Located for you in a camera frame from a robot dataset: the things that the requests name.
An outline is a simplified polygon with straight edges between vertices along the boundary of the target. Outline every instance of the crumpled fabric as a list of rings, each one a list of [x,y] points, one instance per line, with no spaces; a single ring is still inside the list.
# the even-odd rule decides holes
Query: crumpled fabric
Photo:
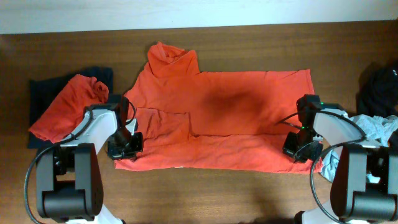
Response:
[[[398,117],[391,115],[387,118],[380,116],[370,117],[368,115],[358,115],[350,118],[366,133],[368,139],[377,140],[382,146],[388,147],[388,140],[391,134],[398,129]],[[335,151],[330,151],[323,159],[324,166],[321,170],[321,175],[333,182],[339,162],[339,156]],[[367,176],[368,181],[375,181],[371,175]]]
[[[104,83],[95,77],[75,75],[29,131],[44,141],[59,142],[83,120],[86,106],[105,103],[108,97]]]
[[[44,111],[47,110],[61,90],[68,84],[69,80],[76,74],[97,78],[97,81],[104,83],[108,87],[110,94],[113,93],[113,71],[112,68],[106,67],[94,66],[71,72],[61,77],[46,80],[29,80],[29,126],[32,126],[44,114]],[[38,149],[49,145],[51,145],[50,141],[43,141],[34,136],[34,134],[29,133],[28,149]]]

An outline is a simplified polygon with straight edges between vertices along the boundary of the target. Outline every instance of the orange cloth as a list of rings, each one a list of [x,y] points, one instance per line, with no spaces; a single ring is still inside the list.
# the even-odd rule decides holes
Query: orange cloth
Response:
[[[29,131],[39,139],[59,142],[83,120],[86,106],[105,103],[108,96],[108,87],[95,77],[75,75]]]
[[[150,48],[148,60],[125,94],[138,107],[144,152],[134,162],[116,161],[116,168],[308,173],[310,161],[294,164],[282,153],[294,129],[275,123],[296,112],[304,94],[314,94],[310,70],[200,72],[194,50],[162,43]]]

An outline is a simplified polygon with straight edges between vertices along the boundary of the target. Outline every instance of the wooden table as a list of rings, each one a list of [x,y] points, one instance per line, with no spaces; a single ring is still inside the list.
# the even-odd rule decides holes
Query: wooden table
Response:
[[[398,22],[346,22],[199,29],[123,30],[0,36],[0,219],[30,223],[22,188],[35,151],[25,148],[28,79],[58,77],[91,65],[114,69],[122,93],[146,62],[156,41],[197,50],[202,71],[311,68],[323,101],[355,111],[359,83],[398,59]],[[127,223],[239,223],[293,217],[312,209],[307,175],[165,169],[116,170],[100,152],[107,207]],[[320,198],[330,184],[316,175]],[[30,202],[35,211],[35,175]]]

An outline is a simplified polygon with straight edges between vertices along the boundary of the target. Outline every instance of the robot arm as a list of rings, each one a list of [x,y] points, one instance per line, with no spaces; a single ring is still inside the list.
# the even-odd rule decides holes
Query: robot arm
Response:
[[[348,115],[340,106],[324,104],[318,96],[305,95],[298,100],[297,110],[308,111],[299,114],[304,128],[297,134],[289,133],[284,153],[298,161],[314,161],[319,157],[322,138],[332,146],[355,141],[363,136],[358,128],[342,119],[348,118]],[[340,156],[340,163],[331,188],[330,201],[323,204],[326,211],[340,220],[340,223],[397,220],[397,149],[381,147],[377,141],[364,140],[356,144],[344,144],[335,151]],[[380,177],[380,181],[367,183],[368,173]],[[320,208],[299,212],[295,222],[336,223]]]
[[[37,209],[41,217],[69,224],[123,223],[103,205],[96,155],[108,139],[108,156],[112,159],[135,159],[136,153],[142,151],[142,134],[135,132],[136,119],[126,126],[128,106],[128,100],[123,98],[120,104],[89,107],[83,121],[65,139],[80,135],[41,157],[36,170]],[[67,172],[74,172],[75,180],[57,180],[57,176]]]

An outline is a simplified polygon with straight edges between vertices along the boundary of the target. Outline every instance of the white crumpled cloth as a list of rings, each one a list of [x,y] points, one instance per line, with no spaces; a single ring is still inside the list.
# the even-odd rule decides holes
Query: white crumpled cloth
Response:
[[[398,129],[398,117],[388,116],[382,118],[379,116],[370,117],[368,115],[353,116],[350,120],[354,121],[366,133],[368,139],[379,141],[383,146],[388,146],[388,139],[391,134]],[[335,151],[329,152],[323,159],[324,166],[321,175],[333,182],[335,178],[339,157]]]

